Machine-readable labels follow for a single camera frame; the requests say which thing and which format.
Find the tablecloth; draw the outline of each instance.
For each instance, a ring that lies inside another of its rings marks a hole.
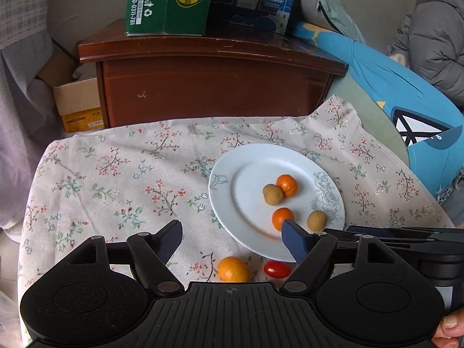
[[[263,258],[222,228],[208,179],[222,154],[251,143],[286,146],[334,180],[345,226],[444,226],[452,223],[407,166],[361,127],[352,106],[333,96],[300,118],[205,118],[113,128],[52,143],[32,183],[19,255],[19,297],[89,236],[124,241],[157,232],[173,218],[182,244],[168,262],[185,284],[219,281],[220,259],[245,260],[252,281],[266,281]],[[317,209],[334,206],[320,173]],[[122,266],[116,271],[128,273]]]

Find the hand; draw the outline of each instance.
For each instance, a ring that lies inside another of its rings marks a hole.
[[[438,348],[458,348],[458,337],[464,335],[464,309],[444,317],[432,338]]]

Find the gray fabric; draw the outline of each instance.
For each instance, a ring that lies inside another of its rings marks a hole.
[[[464,228],[464,188],[454,190],[443,203],[443,207],[453,224]]]
[[[25,209],[43,151],[61,138],[52,89],[34,79],[52,51],[45,30],[0,51],[0,227]]]
[[[464,1],[417,0],[398,27],[391,54],[455,105],[464,106]]]
[[[0,227],[24,213],[35,169],[61,138],[50,87],[34,77],[52,56],[47,0],[0,0]]]
[[[301,10],[306,22],[327,30],[336,30],[348,38],[366,44],[340,0],[301,0]]]

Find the red cherry tomato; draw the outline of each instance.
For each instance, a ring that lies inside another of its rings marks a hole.
[[[283,279],[290,276],[291,268],[285,262],[270,260],[264,265],[264,273],[274,279]]]

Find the gray pillow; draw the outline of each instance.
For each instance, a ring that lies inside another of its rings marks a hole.
[[[301,0],[301,8],[306,22],[366,44],[340,0]]]

